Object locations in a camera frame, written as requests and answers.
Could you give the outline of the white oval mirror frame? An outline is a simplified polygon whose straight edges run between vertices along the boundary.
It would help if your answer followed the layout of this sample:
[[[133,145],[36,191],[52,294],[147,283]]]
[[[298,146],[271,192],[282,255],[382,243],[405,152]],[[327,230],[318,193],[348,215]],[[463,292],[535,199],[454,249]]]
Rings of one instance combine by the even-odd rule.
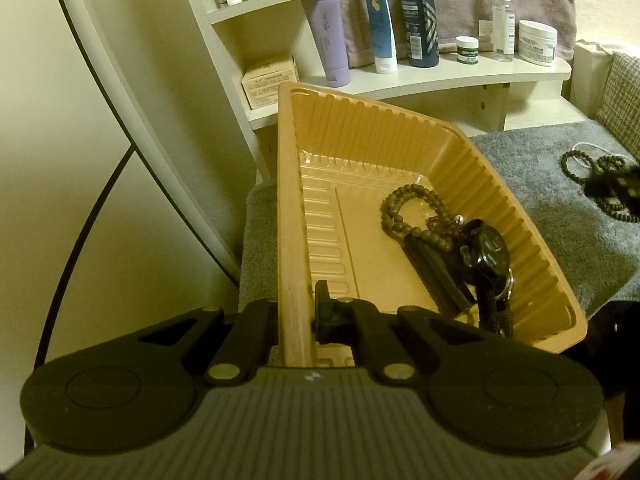
[[[186,227],[233,286],[240,284],[240,264],[213,222],[207,218],[170,160],[162,142],[134,96],[115,55],[93,17],[87,0],[58,0],[103,99],[122,133]]]

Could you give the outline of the small cardboard box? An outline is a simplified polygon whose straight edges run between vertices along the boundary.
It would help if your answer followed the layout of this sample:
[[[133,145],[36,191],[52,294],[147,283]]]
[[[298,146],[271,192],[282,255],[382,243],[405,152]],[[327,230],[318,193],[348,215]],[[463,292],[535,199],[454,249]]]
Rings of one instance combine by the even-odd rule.
[[[251,110],[278,102],[278,87],[282,82],[299,81],[293,55],[281,55],[250,66],[241,80]]]

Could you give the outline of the large white jar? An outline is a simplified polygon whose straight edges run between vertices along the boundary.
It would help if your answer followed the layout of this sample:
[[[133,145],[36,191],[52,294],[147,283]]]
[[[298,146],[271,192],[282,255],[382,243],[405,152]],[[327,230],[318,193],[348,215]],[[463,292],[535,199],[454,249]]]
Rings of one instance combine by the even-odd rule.
[[[558,31],[547,24],[531,20],[518,22],[518,53],[533,64],[551,66],[558,45]]]

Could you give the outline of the lilac tube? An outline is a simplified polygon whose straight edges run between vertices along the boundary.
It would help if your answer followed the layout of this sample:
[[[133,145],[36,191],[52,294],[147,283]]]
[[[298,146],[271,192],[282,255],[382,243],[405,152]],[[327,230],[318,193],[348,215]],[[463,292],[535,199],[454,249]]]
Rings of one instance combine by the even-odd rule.
[[[329,87],[350,83],[340,0],[303,0],[303,9]]]

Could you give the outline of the white corner shelf unit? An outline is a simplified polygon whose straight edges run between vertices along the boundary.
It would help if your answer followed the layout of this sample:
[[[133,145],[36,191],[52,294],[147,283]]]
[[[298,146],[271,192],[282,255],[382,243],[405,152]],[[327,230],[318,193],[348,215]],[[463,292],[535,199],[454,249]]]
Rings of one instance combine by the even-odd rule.
[[[258,181],[277,174],[277,105],[253,110],[242,88],[244,70],[280,53],[293,55],[300,80],[326,86],[320,58],[305,18],[303,0],[188,0],[224,95],[256,164]],[[350,70],[343,92],[352,96],[396,101],[407,106],[425,96],[425,113],[452,120],[470,136],[510,129],[516,109],[511,103],[519,88],[535,87],[556,101],[570,78],[570,64],[558,58],[549,67],[516,58],[500,62],[487,54],[465,66],[447,53],[434,68],[400,62],[395,73],[378,74],[371,65]]]

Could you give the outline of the small green white jar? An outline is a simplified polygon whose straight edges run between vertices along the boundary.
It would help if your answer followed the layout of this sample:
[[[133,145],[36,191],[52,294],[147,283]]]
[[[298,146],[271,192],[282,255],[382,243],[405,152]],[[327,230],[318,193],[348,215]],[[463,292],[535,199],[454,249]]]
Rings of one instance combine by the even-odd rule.
[[[475,65],[480,57],[480,42],[473,36],[457,36],[457,61],[465,65]]]

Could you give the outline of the clear spray bottle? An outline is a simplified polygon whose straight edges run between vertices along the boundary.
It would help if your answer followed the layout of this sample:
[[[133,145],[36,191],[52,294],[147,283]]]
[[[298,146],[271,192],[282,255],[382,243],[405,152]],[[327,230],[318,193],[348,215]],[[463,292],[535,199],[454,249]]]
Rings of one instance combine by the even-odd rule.
[[[492,53],[502,62],[512,62],[515,50],[515,12],[512,0],[492,4]]]

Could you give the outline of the black cylindrical case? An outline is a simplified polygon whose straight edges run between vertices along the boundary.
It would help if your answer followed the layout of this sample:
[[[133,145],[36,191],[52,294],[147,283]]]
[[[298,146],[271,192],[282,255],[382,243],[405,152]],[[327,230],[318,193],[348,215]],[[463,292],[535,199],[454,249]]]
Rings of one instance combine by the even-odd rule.
[[[446,259],[429,244],[407,235],[401,246],[440,314],[456,318],[476,304],[462,278],[456,271],[450,270]]]

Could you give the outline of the blue white tube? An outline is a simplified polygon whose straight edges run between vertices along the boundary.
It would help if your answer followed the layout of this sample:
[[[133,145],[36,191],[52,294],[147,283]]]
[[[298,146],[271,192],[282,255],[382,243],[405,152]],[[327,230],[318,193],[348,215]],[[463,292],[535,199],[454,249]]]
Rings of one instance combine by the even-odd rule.
[[[366,0],[370,47],[378,74],[389,75],[397,70],[397,53],[392,16],[387,0]]]

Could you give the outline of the dark blue spray bottle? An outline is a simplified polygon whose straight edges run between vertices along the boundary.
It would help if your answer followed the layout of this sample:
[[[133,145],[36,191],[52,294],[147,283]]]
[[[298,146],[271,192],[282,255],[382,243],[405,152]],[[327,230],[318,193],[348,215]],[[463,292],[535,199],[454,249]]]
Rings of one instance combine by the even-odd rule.
[[[439,63],[435,0],[400,0],[400,4],[410,65],[435,67]]]

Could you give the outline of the orange plastic tray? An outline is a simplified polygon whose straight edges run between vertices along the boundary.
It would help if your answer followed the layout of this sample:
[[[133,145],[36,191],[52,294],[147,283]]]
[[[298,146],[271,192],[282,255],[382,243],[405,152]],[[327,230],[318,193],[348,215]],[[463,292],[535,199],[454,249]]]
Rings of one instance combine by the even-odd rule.
[[[285,365],[317,364],[314,284],[334,298],[392,313],[435,303],[396,240],[381,226],[395,188],[420,184],[447,210],[482,219],[508,245],[514,337],[560,353],[588,321],[525,209],[449,122],[306,84],[281,84],[278,111],[278,303]]]

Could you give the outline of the black wrist watch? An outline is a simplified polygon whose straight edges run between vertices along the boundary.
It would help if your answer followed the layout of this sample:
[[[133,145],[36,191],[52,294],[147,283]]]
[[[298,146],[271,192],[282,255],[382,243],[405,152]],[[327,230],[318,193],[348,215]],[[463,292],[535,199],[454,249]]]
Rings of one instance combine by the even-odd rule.
[[[513,337],[510,298],[514,286],[511,257],[497,229],[483,220],[466,222],[459,255],[464,280],[474,286],[478,326],[493,334]]]

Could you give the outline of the grey checked pillow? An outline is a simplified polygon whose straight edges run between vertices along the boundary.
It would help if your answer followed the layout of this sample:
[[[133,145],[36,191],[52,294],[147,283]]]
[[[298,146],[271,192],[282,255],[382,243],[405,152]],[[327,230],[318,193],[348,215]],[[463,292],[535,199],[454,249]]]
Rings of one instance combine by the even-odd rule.
[[[639,59],[616,52],[596,119],[634,158],[639,158]]]

